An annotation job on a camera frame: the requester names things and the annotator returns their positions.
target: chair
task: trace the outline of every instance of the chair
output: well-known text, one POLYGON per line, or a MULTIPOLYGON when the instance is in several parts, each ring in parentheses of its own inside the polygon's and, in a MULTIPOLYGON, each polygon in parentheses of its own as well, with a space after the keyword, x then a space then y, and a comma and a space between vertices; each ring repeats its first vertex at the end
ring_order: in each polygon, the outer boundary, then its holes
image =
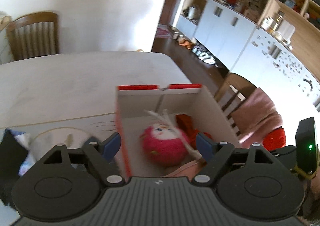
POLYGON ((59 54, 58 15, 53 12, 20 17, 6 31, 15 61, 59 54))
MULTIPOLYGON (((251 82, 242 76, 234 73, 229 73, 222 85, 222 87, 217 91, 214 98, 219 102, 222 98, 227 96, 228 93, 233 94, 232 97, 227 101, 226 104, 222 106, 222 111, 225 112, 229 107, 232 107, 232 111, 227 115, 227 119, 231 119, 231 114, 236 111, 256 89, 251 82)), ((236 124, 233 122, 231 127, 234 129, 236 124)))

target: dark wooden floor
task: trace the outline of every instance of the dark wooden floor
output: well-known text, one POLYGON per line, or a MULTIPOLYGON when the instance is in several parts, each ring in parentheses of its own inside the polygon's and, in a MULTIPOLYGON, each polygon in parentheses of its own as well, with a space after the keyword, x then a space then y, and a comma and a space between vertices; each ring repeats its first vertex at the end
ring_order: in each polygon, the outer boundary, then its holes
POLYGON ((217 68, 199 60, 195 54, 173 39, 156 38, 151 51, 170 56, 192 83, 207 86, 213 95, 222 86, 228 73, 226 68, 217 68))

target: doormat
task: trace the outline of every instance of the doormat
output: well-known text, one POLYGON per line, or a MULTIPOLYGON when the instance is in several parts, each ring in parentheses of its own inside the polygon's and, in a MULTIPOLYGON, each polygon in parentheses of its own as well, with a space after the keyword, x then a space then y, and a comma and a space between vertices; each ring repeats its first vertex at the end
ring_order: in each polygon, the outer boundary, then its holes
POLYGON ((171 32, 166 25, 158 25, 156 38, 172 38, 171 32))

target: pink plush toy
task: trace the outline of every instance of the pink plush toy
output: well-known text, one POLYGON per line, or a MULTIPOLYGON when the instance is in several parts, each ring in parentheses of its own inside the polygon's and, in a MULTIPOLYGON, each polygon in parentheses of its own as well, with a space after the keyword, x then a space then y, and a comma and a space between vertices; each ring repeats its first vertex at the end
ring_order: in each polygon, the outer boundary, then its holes
MULTIPOLYGON (((189 143, 187 135, 182 130, 180 132, 189 143)), ((143 150, 148 158, 164 167, 179 165, 188 153, 181 139, 165 124, 156 123, 149 126, 141 138, 143 150)))

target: open cardboard box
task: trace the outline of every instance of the open cardboard box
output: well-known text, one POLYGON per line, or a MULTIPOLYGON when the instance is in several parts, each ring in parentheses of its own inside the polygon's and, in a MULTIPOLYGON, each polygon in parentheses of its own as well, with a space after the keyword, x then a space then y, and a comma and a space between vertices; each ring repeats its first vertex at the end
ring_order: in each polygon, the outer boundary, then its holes
POLYGON ((159 89, 157 85, 119 86, 116 116, 121 149, 116 161, 126 179, 167 174, 164 167, 147 159, 140 138, 148 126, 158 121, 144 110, 162 114, 164 109, 174 124, 176 114, 187 114, 192 117, 194 128, 211 134, 215 142, 226 141, 240 147, 225 114, 205 86, 174 84, 167 89, 159 89))

